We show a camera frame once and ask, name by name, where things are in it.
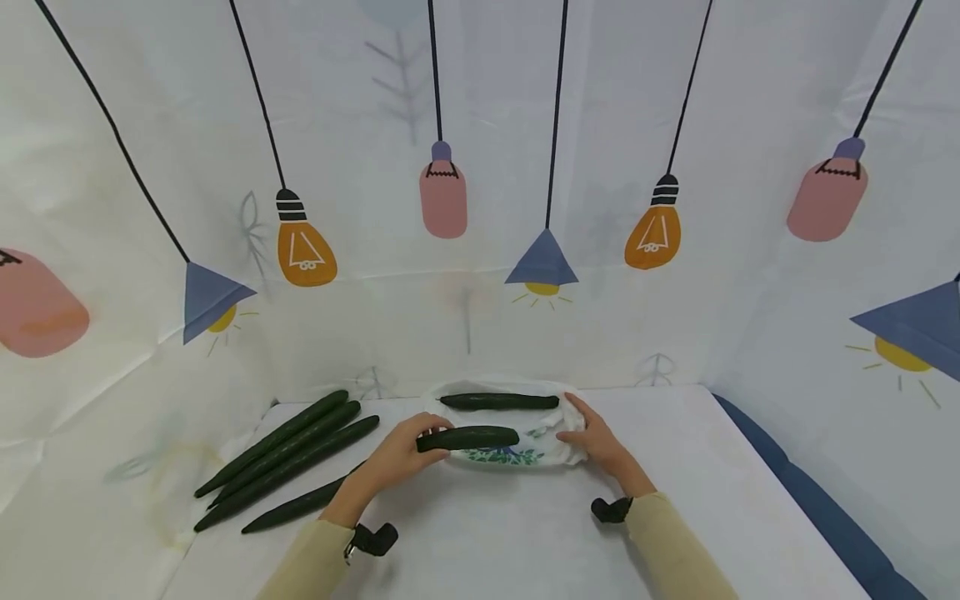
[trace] pink light bulb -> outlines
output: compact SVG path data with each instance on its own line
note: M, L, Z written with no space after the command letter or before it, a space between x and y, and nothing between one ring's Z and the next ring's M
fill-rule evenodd
M433 160L420 173L423 224L436 237L460 237L467 230L467 180L451 161L449 144L434 143L430 155Z
M837 145L833 158L806 172L786 226L807 242L827 242L850 224L867 189L867 170L860 164L866 144L849 137Z
M89 326L86 308L46 265L0 248L0 344L43 358L72 346Z

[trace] black wrist strap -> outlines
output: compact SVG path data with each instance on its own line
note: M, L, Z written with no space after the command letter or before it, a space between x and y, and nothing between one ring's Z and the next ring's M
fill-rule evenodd
M623 497L608 504L603 498L597 498L590 504L590 510L597 520L601 523L622 523L630 512L630 507L634 500L629 497Z
M365 525L357 523L353 528L353 539L344 552L344 558L348 559L354 549L360 550L371 556L383 556L394 547L396 540L400 537L396 528L390 523L384 523L376 533L372 532Z

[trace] wrist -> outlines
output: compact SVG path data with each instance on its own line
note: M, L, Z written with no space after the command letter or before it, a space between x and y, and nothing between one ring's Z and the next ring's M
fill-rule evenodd
M377 487L369 477L354 472L344 480L340 490L320 514L320 519L353 529L367 506L376 496Z
M617 462L611 471L611 476L616 479L623 493L631 498L640 498L657 491L657 487L650 481L646 471L629 453L622 461Z
M346 494L352 497L355 502L363 503L366 506L380 493L381 486L377 484L375 477L363 468L359 468L347 476L340 490L346 491Z

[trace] blue cushion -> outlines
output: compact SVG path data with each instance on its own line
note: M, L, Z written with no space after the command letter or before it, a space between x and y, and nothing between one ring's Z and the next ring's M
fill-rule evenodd
M780 473L780 482L861 586L866 588L883 571L893 570L870 536L799 467L788 464Z
M724 398L713 397L873 600L926 600L833 498L787 459L766 431Z
M913 584L893 569L874 579L865 589L873 600L926 600Z
M786 458L786 453L780 448L780 445L774 442L774 439L759 425L754 423L750 417L744 415L739 408L733 406L717 394L714 394L713 397L715 397L717 402L720 402L720 406L727 411L730 420L732 420L733 424L740 430L743 437L747 438L747 442L750 442L750 445L754 447L754 450L760 455L763 462L767 464L767 467L775 474L780 475L780 472L789 463Z

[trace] white table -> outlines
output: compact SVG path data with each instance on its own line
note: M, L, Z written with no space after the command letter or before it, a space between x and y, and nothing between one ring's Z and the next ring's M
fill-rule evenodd
M584 392L644 465L744 600L868 598L829 545L700 386ZM245 513L200 534L164 600L250 600L304 517L241 536L256 516L332 481L365 459L415 398L367 400L380 427ZM303 405L280 404L252 442ZM593 498L619 491L593 467L541 472L441 464L383 493L364 514L399 541L383 558L354 555L335 598L560 600L651 598L622 525L598 524Z

